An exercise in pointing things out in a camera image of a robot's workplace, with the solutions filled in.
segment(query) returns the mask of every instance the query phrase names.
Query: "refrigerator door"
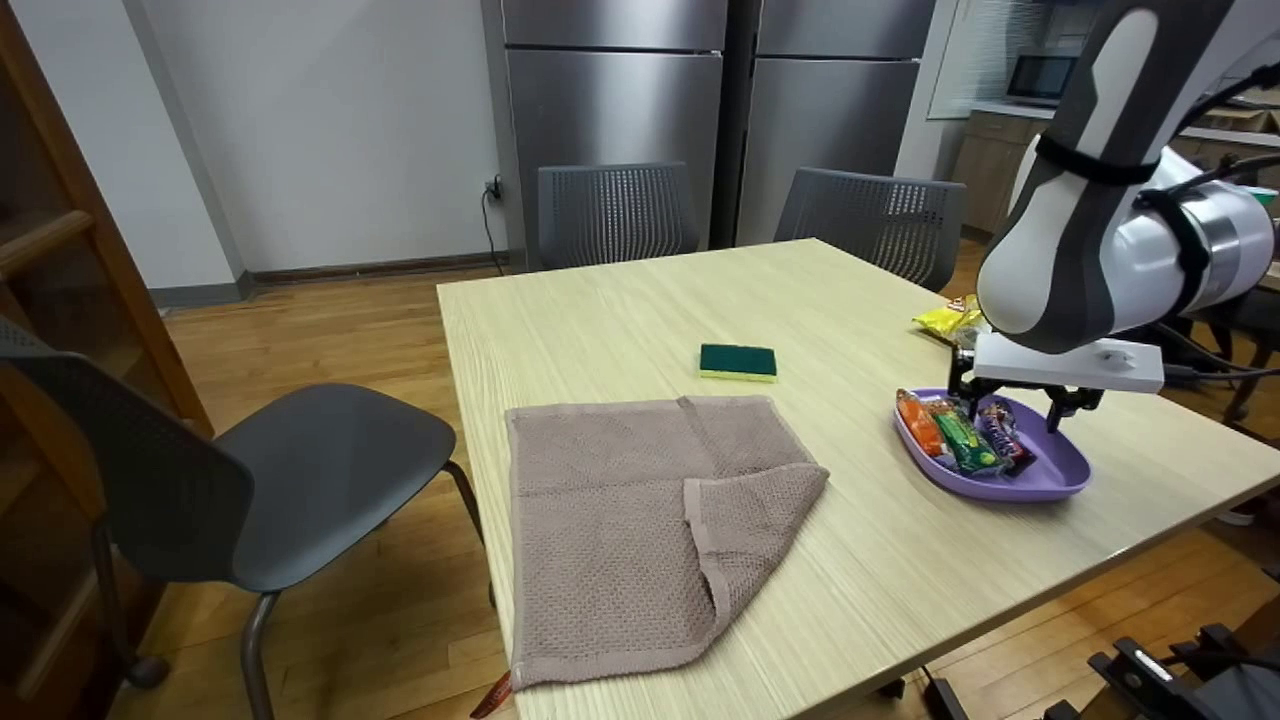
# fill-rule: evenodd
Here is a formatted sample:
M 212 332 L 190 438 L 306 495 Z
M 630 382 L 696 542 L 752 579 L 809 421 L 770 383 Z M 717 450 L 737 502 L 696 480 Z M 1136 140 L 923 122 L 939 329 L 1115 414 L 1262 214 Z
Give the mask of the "refrigerator door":
M 756 55 L 921 55 L 938 0 L 759 0 Z
M 756 62 L 737 246 L 778 235 L 796 167 L 894 177 L 911 62 Z
M 728 0 L 505 0 L 513 50 L 723 50 Z
M 536 167 L 685 164 L 696 227 L 711 221 L 719 62 L 660 52 L 508 52 L 528 248 Z

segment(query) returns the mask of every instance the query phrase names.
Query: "chair seat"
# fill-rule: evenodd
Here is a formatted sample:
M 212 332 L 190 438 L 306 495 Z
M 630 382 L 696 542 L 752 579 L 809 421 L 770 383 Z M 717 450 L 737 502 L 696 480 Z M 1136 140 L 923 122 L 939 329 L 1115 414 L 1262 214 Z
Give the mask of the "chair seat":
M 394 395 L 318 383 L 218 441 L 255 477 L 232 586 L 281 592 L 403 509 L 454 452 L 454 429 Z

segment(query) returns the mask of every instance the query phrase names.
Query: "chair backrest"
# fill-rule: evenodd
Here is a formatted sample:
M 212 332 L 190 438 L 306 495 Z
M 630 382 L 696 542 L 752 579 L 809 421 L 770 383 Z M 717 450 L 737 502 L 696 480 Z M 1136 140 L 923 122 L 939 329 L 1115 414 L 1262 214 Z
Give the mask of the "chair backrest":
M 545 268 L 672 257 L 696 246 L 685 164 L 536 167 L 536 259 Z
M 799 167 L 778 235 L 819 235 L 911 285 L 943 290 L 959 257 L 959 189 L 949 182 Z
M 170 414 L 0 320 L 0 364 L 33 382 L 98 458 L 107 530 L 158 579 L 224 579 L 252 502 L 252 477 Z

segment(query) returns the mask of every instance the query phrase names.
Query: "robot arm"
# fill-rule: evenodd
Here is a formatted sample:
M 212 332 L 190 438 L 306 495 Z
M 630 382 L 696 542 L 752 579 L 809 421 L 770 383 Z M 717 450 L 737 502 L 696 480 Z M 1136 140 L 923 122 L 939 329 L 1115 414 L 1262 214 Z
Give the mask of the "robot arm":
M 1055 358 L 1252 290 L 1273 259 L 1273 221 L 1246 189 L 1199 183 L 1166 214 L 1142 194 L 1198 177 L 1166 144 L 1264 65 L 1280 65 L 1280 0 L 1115 9 L 982 268 L 988 326 Z

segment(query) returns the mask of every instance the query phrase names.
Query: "yellow object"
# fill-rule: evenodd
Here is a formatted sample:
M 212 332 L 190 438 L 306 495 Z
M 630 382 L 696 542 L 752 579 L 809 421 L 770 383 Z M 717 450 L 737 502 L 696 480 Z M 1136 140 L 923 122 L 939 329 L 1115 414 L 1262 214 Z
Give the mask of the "yellow object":
M 939 338 L 949 344 L 966 344 L 975 332 L 982 320 L 986 320 L 986 313 L 975 308 L 975 295 L 966 295 L 955 304 L 943 304 L 943 308 L 932 308 L 932 313 L 915 318 L 915 326 L 929 338 Z

